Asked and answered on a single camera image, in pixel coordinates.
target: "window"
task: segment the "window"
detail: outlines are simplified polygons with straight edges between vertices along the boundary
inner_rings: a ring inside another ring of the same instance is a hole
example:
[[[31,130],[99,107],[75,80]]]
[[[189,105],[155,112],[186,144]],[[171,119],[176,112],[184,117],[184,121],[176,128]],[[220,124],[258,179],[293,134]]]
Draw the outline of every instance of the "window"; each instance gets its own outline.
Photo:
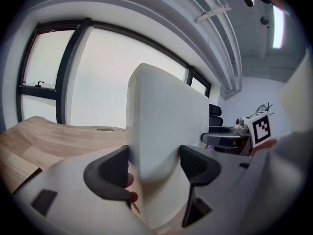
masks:
[[[200,83],[197,79],[193,78],[191,82],[191,87],[200,92],[201,94],[205,95],[206,87]]]
[[[90,18],[38,24],[21,60],[18,120],[125,128],[128,80],[141,63],[181,81],[188,74],[188,84],[208,96],[210,84],[192,66],[139,33]]]
[[[27,61],[24,85],[35,86],[42,81],[42,88],[55,89],[59,65],[73,32],[55,31],[36,37]]]
[[[23,119],[33,116],[41,116],[52,122],[56,122],[55,100],[37,96],[22,95]]]
[[[169,56],[122,34],[94,28],[86,42],[67,109],[70,125],[126,128],[128,80],[141,63],[183,80],[187,69]]]
[[[190,66],[188,70],[187,84],[201,94],[209,97],[211,84],[208,83],[193,66]]]
[[[90,19],[70,20],[36,26],[24,50],[18,75],[16,106],[19,122],[32,116],[57,122],[60,107],[56,106],[66,96],[61,93],[62,87],[67,85],[64,83],[67,81],[66,70],[70,69],[79,35],[90,22]]]

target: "white panel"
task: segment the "white panel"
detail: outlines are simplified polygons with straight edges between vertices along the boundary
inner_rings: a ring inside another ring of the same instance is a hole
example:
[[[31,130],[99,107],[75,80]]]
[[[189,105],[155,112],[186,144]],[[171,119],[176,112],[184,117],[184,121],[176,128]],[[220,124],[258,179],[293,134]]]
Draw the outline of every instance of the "white panel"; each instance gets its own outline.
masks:
[[[201,146],[201,134],[209,128],[209,99],[141,64],[130,78],[127,101],[127,144],[141,179],[147,225],[154,229],[187,202],[190,183],[179,163],[179,146]]]
[[[279,98],[294,131],[313,128],[313,56],[307,50],[297,71],[280,92]]]
[[[21,95],[23,120],[40,116],[52,122],[57,122],[55,100],[36,96]]]
[[[77,72],[70,75],[75,76],[75,83],[71,107],[68,107],[71,108],[68,124],[125,128],[127,84],[141,63],[159,67],[180,80],[184,79],[187,71],[170,57],[142,42],[93,29]]]
[[[59,65],[73,30],[40,34],[28,58],[24,81],[35,86],[38,81],[45,82],[42,87],[55,88]]]
[[[206,87],[200,83],[197,79],[193,78],[191,82],[191,87],[200,92],[202,95],[205,95]]]

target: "wooden surface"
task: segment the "wooden surface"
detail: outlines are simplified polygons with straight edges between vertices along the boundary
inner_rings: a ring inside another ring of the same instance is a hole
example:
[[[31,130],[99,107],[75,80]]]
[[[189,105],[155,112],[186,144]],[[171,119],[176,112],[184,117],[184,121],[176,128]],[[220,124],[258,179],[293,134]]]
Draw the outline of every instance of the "wooden surface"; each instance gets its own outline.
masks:
[[[99,128],[114,131],[97,131]],[[45,170],[66,158],[124,144],[124,129],[66,126],[31,117],[0,135],[1,177],[12,193],[39,167]]]

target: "window handle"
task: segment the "window handle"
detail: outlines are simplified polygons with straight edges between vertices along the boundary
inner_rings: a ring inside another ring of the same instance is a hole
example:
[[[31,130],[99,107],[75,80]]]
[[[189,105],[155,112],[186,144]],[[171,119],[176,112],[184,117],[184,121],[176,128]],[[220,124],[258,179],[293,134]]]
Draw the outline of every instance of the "window handle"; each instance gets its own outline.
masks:
[[[38,81],[38,83],[35,84],[35,87],[41,87],[41,85],[40,85],[39,83],[45,83],[45,82],[43,82],[43,81]]]

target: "hand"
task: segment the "hand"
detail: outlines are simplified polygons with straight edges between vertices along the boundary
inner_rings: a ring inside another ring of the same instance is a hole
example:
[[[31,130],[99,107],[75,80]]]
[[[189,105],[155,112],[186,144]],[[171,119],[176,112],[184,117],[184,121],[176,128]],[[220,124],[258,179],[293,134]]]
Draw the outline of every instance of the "hand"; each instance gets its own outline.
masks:
[[[251,152],[251,156],[253,157],[255,155],[255,153],[260,151],[260,150],[271,148],[276,143],[277,143],[276,139],[270,139],[270,140],[266,141],[265,143],[259,145],[255,149],[253,149],[253,151]]]
[[[128,173],[127,187],[131,186],[133,182],[134,182],[134,176]],[[138,200],[138,194],[136,192],[130,191],[129,195],[131,196],[131,203],[134,203]]]

